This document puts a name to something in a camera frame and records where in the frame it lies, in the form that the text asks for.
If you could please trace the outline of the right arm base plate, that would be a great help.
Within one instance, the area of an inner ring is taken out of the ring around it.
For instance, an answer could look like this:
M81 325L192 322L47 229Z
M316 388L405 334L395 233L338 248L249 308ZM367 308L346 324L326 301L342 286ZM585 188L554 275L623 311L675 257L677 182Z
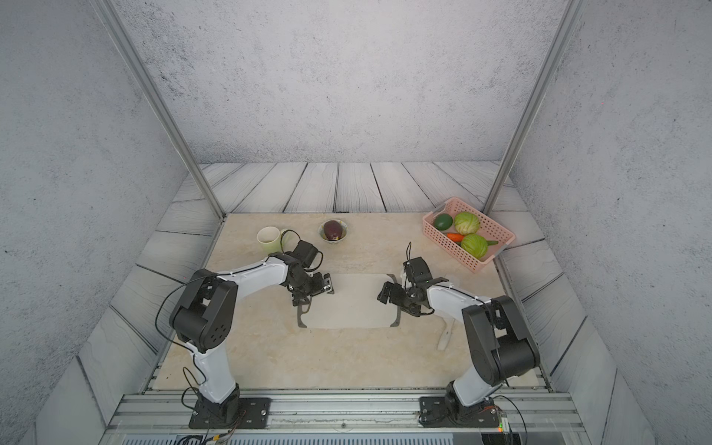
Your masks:
M418 423L424 428L500 428L498 407L491 398L464 406L449 395L421 397Z

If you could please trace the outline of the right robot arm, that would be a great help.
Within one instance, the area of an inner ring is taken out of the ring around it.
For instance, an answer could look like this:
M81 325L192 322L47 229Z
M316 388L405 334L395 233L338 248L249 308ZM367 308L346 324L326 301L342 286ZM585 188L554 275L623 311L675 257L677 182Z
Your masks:
M437 315L465 328L471 365L448 385L447 399L457 409L484 402L513 376L541 364L525 317L506 295L485 298L432 276L421 257L403 264L404 282L384 283L378 301L393 304L413 317Z

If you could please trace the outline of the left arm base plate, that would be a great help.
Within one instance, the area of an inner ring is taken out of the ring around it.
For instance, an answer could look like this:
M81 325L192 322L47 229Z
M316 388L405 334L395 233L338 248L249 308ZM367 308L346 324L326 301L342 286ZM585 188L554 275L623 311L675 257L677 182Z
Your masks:
M272 400L270 398L228 398L223 403L210 402L202 395L188 422L190 429L265 429Z

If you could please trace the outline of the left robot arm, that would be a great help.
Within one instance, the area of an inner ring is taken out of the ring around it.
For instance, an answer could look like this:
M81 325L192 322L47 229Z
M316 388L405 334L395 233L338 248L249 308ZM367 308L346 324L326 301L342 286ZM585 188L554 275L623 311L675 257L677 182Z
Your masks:
M198 391L208 402L223 404L237 390L224 346L237 302L272 286L287 289L296 306L334 292L329 274L307 270L287 254L271 255L230 272L200 269L185 284L170 326L202 372L204 381Z

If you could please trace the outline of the grey-rimmed white cutting board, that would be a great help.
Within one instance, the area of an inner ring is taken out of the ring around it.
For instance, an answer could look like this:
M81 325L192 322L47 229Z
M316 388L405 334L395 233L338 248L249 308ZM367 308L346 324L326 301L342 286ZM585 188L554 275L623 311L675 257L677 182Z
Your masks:
M398 327L401 310L378 300L388 274L332 274L333 293L313 297L308 309L298 308L298 326L308 329L376 329Z

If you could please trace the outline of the white speckled knife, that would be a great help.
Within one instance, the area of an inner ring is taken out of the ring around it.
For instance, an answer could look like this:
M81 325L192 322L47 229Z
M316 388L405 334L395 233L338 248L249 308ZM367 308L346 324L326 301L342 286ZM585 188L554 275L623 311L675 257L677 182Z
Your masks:
M441 318L443 322L445 322L445 327L442 330L441 337L439 338L437 350L439 352L444 352L450 343L450 340L452 338L452 330L454 330L454 322L455 320L445 314L441 315Z

